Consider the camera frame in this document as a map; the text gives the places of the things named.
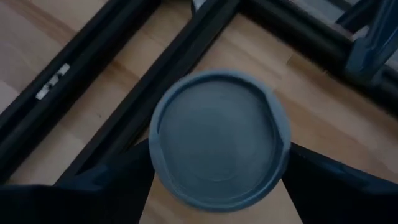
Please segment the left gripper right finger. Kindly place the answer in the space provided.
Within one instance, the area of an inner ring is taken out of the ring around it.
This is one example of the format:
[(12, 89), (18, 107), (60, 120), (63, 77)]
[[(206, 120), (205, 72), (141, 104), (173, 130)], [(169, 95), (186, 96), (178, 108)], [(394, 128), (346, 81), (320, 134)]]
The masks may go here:
[(282, 181), (304, 224), (398, 224), (398, 184), (297, 144)]

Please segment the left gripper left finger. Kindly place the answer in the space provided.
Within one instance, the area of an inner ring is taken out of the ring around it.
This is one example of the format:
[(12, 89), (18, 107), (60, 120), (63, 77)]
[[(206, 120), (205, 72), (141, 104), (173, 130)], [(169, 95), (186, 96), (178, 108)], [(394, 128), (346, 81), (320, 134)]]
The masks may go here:
[(0, 187), (0, 224), (138, 224), (153, 179), (144, 140), (59, 185)]

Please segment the can with red label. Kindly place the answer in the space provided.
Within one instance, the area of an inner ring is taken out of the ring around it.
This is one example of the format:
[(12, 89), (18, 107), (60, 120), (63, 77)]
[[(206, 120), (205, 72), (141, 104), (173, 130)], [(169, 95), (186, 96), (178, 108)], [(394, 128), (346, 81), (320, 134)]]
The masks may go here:
[(181, 78), (149, 125), (149, 151), (164, 187), (187, 205), (231, 212), (257, 203), (287, 168), (291, 130), (272, 89), (234, 70)]

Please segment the black table clamp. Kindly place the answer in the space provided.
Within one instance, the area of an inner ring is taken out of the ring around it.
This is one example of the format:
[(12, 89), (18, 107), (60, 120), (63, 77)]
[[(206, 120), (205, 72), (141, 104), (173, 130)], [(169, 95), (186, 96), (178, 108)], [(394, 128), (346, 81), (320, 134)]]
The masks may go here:
[(354, 41), (345, 74), (359, 82), (371, 82), (398, 49), (398, 0), (359, 0), (336, 23), (351, 33), (364, 26), (368, 32)]

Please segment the white rail label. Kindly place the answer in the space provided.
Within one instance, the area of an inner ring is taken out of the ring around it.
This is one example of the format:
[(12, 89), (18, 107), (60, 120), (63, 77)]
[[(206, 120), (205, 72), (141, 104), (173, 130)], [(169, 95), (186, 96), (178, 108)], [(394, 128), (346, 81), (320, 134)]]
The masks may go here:
[(41, 100), (46, 96), (46, 94), (58, 83), (59, 79), (61, 79), (64, 74), (68, 72), (70, 69), (69, 64), (63, 64), (60, 69), (51, 77), (51, 79), (40, 89), (40, 91), (36, 94), (36, 98)]

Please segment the black metal table frame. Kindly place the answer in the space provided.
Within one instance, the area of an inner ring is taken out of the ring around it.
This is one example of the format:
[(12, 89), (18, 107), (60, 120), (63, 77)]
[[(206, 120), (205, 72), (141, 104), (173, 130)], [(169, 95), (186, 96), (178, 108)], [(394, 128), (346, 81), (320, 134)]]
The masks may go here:
[(398, 63), (357, 86), (343, 69), (353, 44), (297, 0), (196, 14), (184, 0), (0, 0), (0, 185), (53, 184), (126, 151), (168, 87), (217, 68), (268, 85), (294, 143), (398, 183)]

